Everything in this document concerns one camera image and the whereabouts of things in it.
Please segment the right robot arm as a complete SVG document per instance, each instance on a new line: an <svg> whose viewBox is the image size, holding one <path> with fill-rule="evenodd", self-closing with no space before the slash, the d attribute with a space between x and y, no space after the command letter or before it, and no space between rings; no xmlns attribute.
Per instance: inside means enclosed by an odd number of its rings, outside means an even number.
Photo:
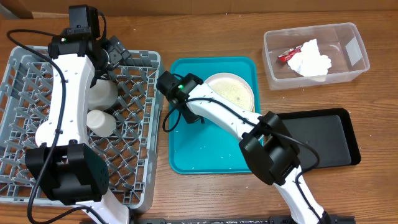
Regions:
<svg viewBox="0 0 398 224"><path fill-rule="evenodd" d="M183 77L165 71L158 77L156 89L188 124L208 119L237 139L249 170L279 191L295 223L331 222L303 179L309 170L301 166L300 148L314 149L294 139L278 115L246 111L192 73Z"/></svg>

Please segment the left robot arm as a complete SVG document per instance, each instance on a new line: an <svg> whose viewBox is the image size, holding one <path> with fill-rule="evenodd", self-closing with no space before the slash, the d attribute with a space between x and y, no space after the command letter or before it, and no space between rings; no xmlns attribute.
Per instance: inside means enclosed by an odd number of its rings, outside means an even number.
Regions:
<svg viewBox="0 0 398 224"><path fill-rule="evenodd" d="M69 21L48 46L46 60L53 68L49 116L35 132L36 147L25 154L35 179L30 198L43 192L96 223L128 223L129 209L109 189L108 166L89 147L86 122L90 88L108 80L130 53L117 38L107 38L105 16L95 7L70 6Z"/></svg>

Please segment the grey round bowl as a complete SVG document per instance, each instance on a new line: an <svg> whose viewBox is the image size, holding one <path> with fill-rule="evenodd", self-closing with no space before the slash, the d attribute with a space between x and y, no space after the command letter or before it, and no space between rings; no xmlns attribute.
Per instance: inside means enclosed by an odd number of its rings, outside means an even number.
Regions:
<svg viewBox="0 0 398 224"><path fill-rule="evenodd" d="M118 89L111 80L97 80L88 90L88 109L107 110L112 107L118 98Z"/></svg>

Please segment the white napkin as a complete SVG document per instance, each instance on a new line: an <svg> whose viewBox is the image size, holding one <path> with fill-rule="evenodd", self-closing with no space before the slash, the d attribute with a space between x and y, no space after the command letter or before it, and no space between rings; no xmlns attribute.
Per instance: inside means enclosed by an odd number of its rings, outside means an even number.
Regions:
<svg viewBox="0 0 398 224"><path fill-rule="evenodd" d="M305 42L300 52L294 54L287 64L291 70L303 77L324 82L328 69L331 68L331 59L327 55L320 54L317 39L312 39Z"/></svg>

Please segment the red sauce packet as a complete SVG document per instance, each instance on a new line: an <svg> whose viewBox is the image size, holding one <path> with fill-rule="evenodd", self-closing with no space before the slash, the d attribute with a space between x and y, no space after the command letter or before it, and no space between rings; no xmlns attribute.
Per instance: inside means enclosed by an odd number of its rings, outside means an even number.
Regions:
<svg viewBox="0 0 398 224"><path fill-rule="evenodd" d="M278 60L280 60L281 62L287 62L289 61L295 54L301 52L301 48L302 46L299 45L295 48L292 49L288 49L286 50L284 53L282 53L281 55L279 55L277 58Z"/></svg>

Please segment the small white round plate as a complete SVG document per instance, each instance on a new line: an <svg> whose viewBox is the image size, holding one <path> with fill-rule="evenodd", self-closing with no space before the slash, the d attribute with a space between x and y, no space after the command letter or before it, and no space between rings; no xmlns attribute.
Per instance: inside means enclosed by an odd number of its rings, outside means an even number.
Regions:
<svg viewBox="0 0 398 224"><path fill-rule="evenodd" d="M47 133L47 128L49 126L49 122L43 122L36 130L35 133L35 143L37 146L41 146L43 143L47 145L49 135Z"/></svg>

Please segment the large white plate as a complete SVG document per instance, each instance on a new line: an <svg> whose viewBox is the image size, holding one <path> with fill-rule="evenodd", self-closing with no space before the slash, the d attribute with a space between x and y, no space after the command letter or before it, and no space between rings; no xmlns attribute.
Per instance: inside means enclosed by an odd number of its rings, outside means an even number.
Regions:
<svg viewBox="0 0 398 224"><path fill-rule="evenodd" d="M247 111L254 111L254 93L249 84L233 73L216 73L205 80L217 94Z"/></svg>

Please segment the white paper cup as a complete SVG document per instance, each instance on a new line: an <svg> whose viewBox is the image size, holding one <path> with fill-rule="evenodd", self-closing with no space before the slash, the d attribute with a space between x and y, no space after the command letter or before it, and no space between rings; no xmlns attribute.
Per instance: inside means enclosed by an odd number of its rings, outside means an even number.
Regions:
<svg viewBox="0 0 398 224"><path fill-rule="evenodd" d="M91 110L87 114L86 125L99 137L108 137L116 129L116 119L100 110Z"/></svg>

